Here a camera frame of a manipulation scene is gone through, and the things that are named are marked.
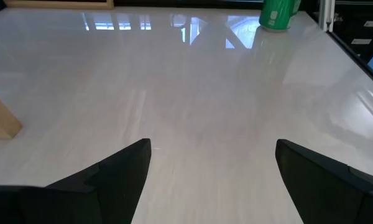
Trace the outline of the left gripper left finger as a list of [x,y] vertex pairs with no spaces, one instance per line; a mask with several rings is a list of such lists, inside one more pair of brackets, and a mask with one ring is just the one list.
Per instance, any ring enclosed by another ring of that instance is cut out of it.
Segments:
[[131,224],[151,155],[144,138],[46,187],[0,185],[0,224]]

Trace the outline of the silver metal bracket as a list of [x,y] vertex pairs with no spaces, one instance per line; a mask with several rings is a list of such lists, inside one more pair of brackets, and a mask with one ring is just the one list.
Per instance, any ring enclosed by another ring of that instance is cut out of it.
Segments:
[[325,32],[332,32],[335,0],[320,0],[318,25]]

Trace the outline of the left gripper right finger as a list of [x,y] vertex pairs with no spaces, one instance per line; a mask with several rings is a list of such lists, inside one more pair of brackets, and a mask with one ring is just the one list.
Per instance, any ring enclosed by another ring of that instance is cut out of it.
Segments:
[[304,224],[373,224],[373,175],[286,139],[275,158]]

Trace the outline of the green Sprite can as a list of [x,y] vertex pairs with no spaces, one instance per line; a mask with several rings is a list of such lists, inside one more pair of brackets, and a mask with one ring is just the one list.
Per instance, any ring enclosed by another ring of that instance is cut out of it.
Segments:
[[302,0],[264,0],[259,24],[274,32],[291,28]]

